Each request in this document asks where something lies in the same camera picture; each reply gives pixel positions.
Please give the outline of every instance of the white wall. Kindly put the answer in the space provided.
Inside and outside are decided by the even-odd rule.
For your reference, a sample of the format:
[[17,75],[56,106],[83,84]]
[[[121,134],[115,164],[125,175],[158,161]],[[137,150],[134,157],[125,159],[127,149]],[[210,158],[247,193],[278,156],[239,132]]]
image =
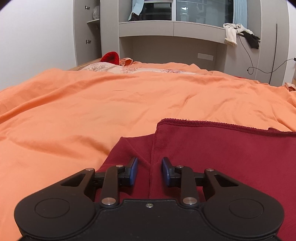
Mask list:
[[[288,2],[289,11],[289,25],[290,25],[290,36],[289,36],[289,52],[288,59],[296,58],[296,8]],[[292,83],[293,75],[296,73],[296,62],[289,60],[286,66],[286,72],[283,80],[285,82]]]
[[0,90],[75,66],[73,0],[12,0],[0,11]]

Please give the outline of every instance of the black cable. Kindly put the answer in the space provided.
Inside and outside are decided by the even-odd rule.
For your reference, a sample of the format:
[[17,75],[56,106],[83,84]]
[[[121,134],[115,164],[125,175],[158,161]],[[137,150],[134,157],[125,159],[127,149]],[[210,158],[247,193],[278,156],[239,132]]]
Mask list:
[[[238,36],[239,36],[239,40],[240,40],[240,42],[242,43],[242,40],[241,40],[241,38],[240,38],[240,35],[239,35],[239,31],[238,31],[238,30],[237,30],[237,33],[238,33]],[[279,67],[281,67],[281,66],[282,66],[284,63],[286,63],[287,61],[289,61],[289,60],[294,60],[294,61],[296,61],[296,58],[287,59],[287,60],[285,60],[285,61],[284,61],[279,67],[277,67],[275,70],[273,70],[272,72],[264,72],[263,70],[258,69],[258,68],[256,68],[256,67],[253,66],[253,62],[252,62],[251,56],[249,55],[249,53],[248,53],[248,51],[246,50],[245,47],[244,47],[244,49],[245,49],[245,51],[247,52],[247,54],[248,54],[248,56],[249,56],[249,58],[250,58],[251,64],[252,64],[252,67],[249,67],[249,68],[247,69],[248,74],[250,74],[250,75],[252,75],[252,74],[254,73],[254,69],[260,70],[261,72],[263,72],[263,73],[265,73],[265,74],[271,74],[271,73],[275,72]]]
[[[276,23],[276,45],[277,45],[277,23]],[[275,60],[276,60],[276,48],[274,50],[274,61]],[[270,79],[269,79],[269,83],[268,83],[269,85],[270,85],[273,70],[274,70],[274,63],[272,64],[271,75],[270,75]]]

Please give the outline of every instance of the wooden bed frame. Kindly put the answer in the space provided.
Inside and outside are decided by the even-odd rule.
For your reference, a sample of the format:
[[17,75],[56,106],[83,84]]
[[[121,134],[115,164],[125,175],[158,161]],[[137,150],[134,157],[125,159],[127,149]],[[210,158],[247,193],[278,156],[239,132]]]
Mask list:
[[88,65],[90,65],[90,64],[94,64],[94,63],[98,63],[98,62],[101,62],[101,58],[95,59],[95,60],[90,61],[90,62],[87,62],[87,63],[85,63],[85,64],[81,64],[81,65],[79,65],[79,66],[77,66],[77,67],[74,67],[74,68],[71,68],[71,69],[69,69],[69,70],[72,70],[72,71],[78,71],[78,70],[81,70],[81,69],[83,69],[84,67],[86,67],[86,66],[88,66]]

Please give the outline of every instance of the black cloth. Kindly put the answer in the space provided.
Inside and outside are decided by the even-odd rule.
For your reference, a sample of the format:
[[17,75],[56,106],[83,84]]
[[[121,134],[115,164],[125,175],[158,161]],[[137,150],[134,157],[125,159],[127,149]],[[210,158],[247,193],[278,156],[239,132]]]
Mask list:
[[248,44],[252,49],[259,49],[259,37],[249,34],[245,31],[242,32],[244,34],[244,37],[246,38]]

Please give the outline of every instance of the orange blanket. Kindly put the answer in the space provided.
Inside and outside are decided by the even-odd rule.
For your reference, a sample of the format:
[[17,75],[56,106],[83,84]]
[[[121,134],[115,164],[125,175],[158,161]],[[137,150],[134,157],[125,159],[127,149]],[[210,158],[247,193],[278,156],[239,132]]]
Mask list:
[[0,240],[20,237],[13,210],[22,198],[98,169],[121,136],[151,134],[163,118],[296,131],[296,91],[195,65],[129,67],[198,74],[51,69],[0,92]]

